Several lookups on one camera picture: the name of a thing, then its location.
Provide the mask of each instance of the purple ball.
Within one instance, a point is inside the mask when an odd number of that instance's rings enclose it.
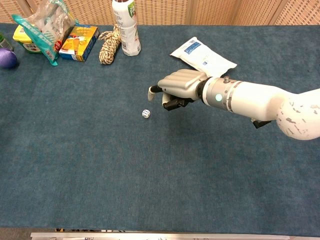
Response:
[[[7,48],[0,48],[0,67],[12,68],[17,65],[18,59],[13,51]]]

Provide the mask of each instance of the white bottle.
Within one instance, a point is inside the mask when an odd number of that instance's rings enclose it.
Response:
[[[134,0],[112,0],[112,9],[121,35],[122,50],[136,56],[141,50]]]

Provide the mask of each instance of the table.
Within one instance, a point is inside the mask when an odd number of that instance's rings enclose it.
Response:
[[[232,79],[317,89],[320,26],[138,32],[141,53],[119,49],[111,65],[100,41],[86,62],[57,67],[13,43],[20,64],[0,69],[0,226],[319,237],[320,138],[255,129],[200,101],[168,112],[147,92],[191,68],[169,54],[193,36],[238,64]]]

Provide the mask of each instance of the rope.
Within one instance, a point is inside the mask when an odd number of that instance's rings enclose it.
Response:
[[[98,39],[105,41],[99,53],[100,63],[112,64],[117,48],[121,43],[118,25],[114,25],[113,31],[102,32]]]

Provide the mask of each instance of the robotic hand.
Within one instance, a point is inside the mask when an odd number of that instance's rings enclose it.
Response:
[[[208,106],[251,118],[256,128],[276,120],[284,134],[294,139],[320,137],[320,88],[295,94],[275,86],[181,69],[151,86],[148,100],[160,92],[162,106],[168,111],[201,99]]]

